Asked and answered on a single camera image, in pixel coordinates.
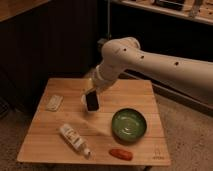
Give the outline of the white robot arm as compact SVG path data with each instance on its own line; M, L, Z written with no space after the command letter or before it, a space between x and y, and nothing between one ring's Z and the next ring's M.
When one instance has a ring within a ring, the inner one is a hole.
M213 108L213 62L145 52L134 37L105 41L101 55L87 92L102 92L125 70L133 70Z

